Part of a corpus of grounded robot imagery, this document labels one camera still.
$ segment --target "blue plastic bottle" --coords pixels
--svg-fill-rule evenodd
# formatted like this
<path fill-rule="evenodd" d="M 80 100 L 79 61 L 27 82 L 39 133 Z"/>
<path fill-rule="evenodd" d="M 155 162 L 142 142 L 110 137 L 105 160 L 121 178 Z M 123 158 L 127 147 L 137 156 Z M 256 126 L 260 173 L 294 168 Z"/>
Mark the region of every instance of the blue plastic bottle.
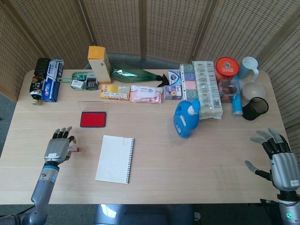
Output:
<path fill-rule="evenodd" d="M 174 114 L 174 126 L 180 137 L 188 138 L 199 124 L 200 101 L 198 99 L 181 101 Z"/>

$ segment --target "toothpaste box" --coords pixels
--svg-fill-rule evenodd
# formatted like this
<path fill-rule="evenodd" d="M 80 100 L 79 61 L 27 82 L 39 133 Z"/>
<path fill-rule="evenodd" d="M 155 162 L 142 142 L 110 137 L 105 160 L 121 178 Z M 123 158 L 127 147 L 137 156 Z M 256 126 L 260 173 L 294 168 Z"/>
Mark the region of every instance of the toothpaste box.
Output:
<path fill-rule="evenodd" d="M 179 70 L 177 69 L 168 70 L 168 77 L 169 77 L 170 85 L 181 85 Z"/>
<path fill-rule="evenodd" d="M 166 100 L 180 100 L 181 99 L 181 86 L 164 86 L 164 99 Z"/>
<path fill-rule="evenodd" d="M 63 63 L 59 60 L 50 61 L 42 94 L 42 99 L 45 102 L 56 102 L 60 88 L 60 82 L 56 81 L 56 79 L 61 77 L 63 68 Z"/>

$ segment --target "floor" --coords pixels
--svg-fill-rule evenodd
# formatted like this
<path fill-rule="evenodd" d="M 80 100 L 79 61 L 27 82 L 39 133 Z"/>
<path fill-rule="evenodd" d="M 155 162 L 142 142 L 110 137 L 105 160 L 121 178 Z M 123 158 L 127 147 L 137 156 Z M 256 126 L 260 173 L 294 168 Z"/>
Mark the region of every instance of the floor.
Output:
<path fill-rule="evenodd" d="M 109 55 L 110 63 L 127 63 L 136 68 L 176 69 L 178 63 L 163 60 L 140 60 L 138 56 Z M 15 109 L 15 103 L 0 95 L 0 155 Z M 0 205 L 0 215 L 15 214 L 28 205 Z M 46 225 L 88 225 L 93 223 L 95 205 L 50 205 Z M 268 208 L 274 221 L 280 221 L 278 207 Z M 274 225 L 261 204 L 197 204 L 202 225 Z"/>

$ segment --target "light wood tabletop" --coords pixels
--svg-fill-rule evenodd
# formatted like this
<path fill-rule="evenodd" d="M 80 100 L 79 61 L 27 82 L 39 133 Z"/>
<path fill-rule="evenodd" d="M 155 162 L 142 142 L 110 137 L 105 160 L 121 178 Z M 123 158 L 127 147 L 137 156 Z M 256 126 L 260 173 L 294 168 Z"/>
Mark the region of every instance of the light wood tabletop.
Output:
<path fill-rule="evenodd" d="M 65 70 L 71 77 L 78 70 Z M 166 74 L 166 70 L 149 70 Z M 161 104 L 102 100 L 100 90 L 72 90 L 61 83 L 57 103 L 31 104 L 33 71 L 24 79 L 0 158 L 0 204 L 31 204 L 55 129 L 73 126 L 80 152 L 60 165 L 50 203 L 257 203 L 276 199 L 272 183 L 251 173 L 244 161 L 268 171 L 262 146 L 250 141 L 257 129 L 277 129 L 286 137 L 269 76 L 257 82 L 266 89 L 269 111 L 254 121 L 233 116 L 223 103 L 222 120 L 201 120 L 188 139 L 178 136 L 173 113 L 179 101 Z M 115 85 L 130 86 L 113 82 Z M 159 82 L 137 83 L 156 87 Z M 103 101 L 105 128 L 81 128 L 79 101 Z M 129 184 L 95 181 L 103 135 L 135 138 Z"/>

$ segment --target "woven wall panel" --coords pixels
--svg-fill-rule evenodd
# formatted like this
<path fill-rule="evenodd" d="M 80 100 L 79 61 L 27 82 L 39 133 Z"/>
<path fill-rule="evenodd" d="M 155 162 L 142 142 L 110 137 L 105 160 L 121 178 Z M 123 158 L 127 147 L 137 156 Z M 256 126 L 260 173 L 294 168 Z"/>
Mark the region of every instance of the woven wall panel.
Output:
<path fill-rule="evenodd" d="M 41 55 L 0 8 L 0 92 L 16 101 L 25 74 L 35 68 L 39 57 Z"/>
<path fill-rule="evenodd" d="M 296 153 L 298 161 L 300 162 L 300 128 L 292 131 L 287 130 L 286 134 L 289 139 L 291 150 Z"/>
<path fill-rule="evenodd" d="M 188 63 L 206 0 L 147 0 L 147 56 Z"/>
<path fill-rule="evenodd" d="M 48 55 L 63 58 L 65 68 L 88 62 L 89 35 L 73 0 L 10 0 Z"/>
<path fill-rule="evenodd" d="M 272 86 L 286 127 L 300 123 L 300 26 L 261 66 Z"/>
<path fill-rule="evenodd" d="M 83 0 L 97 44 L 109 53 L 140 54 L 138 0 Z"/>
<path fill-rule="evenodd" d="M 299 0 L 219 0 L 196 59 L 257 57 L 298 7 Z"/>

